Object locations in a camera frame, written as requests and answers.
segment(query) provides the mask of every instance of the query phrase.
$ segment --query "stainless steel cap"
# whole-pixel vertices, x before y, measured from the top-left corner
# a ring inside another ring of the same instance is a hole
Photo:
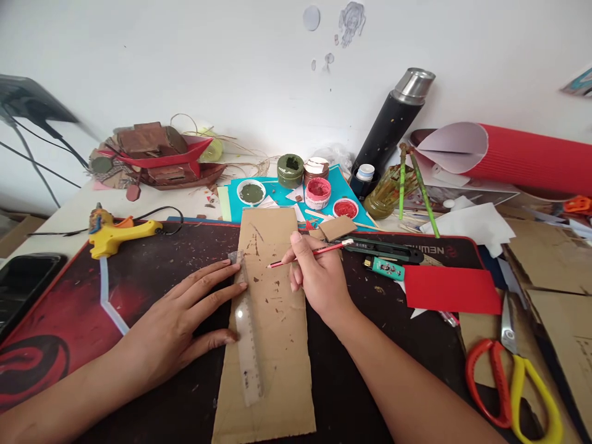
[[[435,78],[436,75],[432,72],[421,68],[409,68],[391,94],[399,101],[410,105],[423,105]]]

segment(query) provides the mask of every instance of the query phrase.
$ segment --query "hand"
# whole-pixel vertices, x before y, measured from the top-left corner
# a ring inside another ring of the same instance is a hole
[[[237,340],[229,329],[197,338],[192,334],[219,306],[245,290],[246,283],[234,284],[205,297],[239,269],[225,260],[190,274],[156,301],[108,352],[121,363],[134,396],[162,384],[209,350]]]
[[[333,320],[357,311],[347,290],[339,253],[334,250],[314,256],[312,250],[327,244],[314,237],[301,236],[298,231],[292,233],[290,241],[292,248],[282,262],[290,263],[292,291],[302,286],[306,299],[329,327]]]

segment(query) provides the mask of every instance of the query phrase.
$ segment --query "scissor handle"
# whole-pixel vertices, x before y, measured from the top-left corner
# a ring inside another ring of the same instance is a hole
[[[545,383],[538,375],[532,363],[521,356],[514,355],[514,374],[512,375],[512,430],[523,444],[530,444],[531,441],[520,431],[520,398],[524,389],[525,375],[528,374],[540,393],[547,410],[548,423],[547,433],[537,444],[559,444],[563,437],[563,423],[557,404],[553,396],[545,386]]]
[[[498,417],[495,417],[489,413],[489,411],[485,408],[483,401],[479,397],[477,384],[475,383],[475,364],[481,355],[487,350],[491,350],[491,370],[493,371],[493,378],[495,380],[495,385],[498,389],[499,395]],[[483,414],[496,426],[501,427],[502,429],[509,429],[510,426],[512,426],[512,410],[510,404],[510,390],[508,388],[508,380],[506,379],[506,374],[504,373],[504,368],[501,363],[501,352],[503,350],[503,345],[501,345],[498,341],[483,339],[469,352],[469,356],[467,356],[465,376],[471,396]]]

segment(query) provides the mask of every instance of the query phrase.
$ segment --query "yellow glue gun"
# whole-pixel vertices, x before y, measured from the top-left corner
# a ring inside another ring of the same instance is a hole
[[[93,259],[112,256],[117,253],[122,242],[153,236],[159,229],[162,229],[162,224],[154,220],[134,226],[131,216],[115,224],[111,213],[97,203],[97,208],[91,213],[88,228],[88,242],[94,245],[91,256]]]

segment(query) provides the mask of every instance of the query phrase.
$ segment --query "red and yellow scissors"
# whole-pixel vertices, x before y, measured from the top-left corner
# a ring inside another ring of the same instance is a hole
[[[522,434],[520,430],[520,399],[522,398],[522,391],[524,389],[524,379],[528,374],[534,386],[538,390],[543,403],[547,409],[549,417],[549,425],[547,427],[546,435],[537,443],[541,444],[559,444],[563,437],[563,424],[561,422],[561,415],[557,404],[553,400],[551,393],[545,386],[545,383],[538,375],[537,370],[532,363],[521,357],[518,354],[518,347],[516,345],[516,332],[514,331],[514,321],[512,317],[512,305],[509,301],[509,296],[506,293],[504,297],[504,306],[501,314],[501,343],[491,339],[483,339],[479,342],[467,356],[466,365],[466,379],[469,386],[471,396],[489,420],[496,426],[502,429],[512,428],[514,434],[518,437],[520,442],[530,444],[531,441]],[[508,380],[504,373],[504,368],[501,362],[501,352],[504,348],[512,353],[514,358],[514,372],[512,374],[511,393],[508,387]],[[479,398],[477,392],[477,385],[475,384],[475,364],[482,354],[489,350],[491,356],[491,367],[495,385],[499,394],[499,416],[495,417],[483,405],[483,401]]]

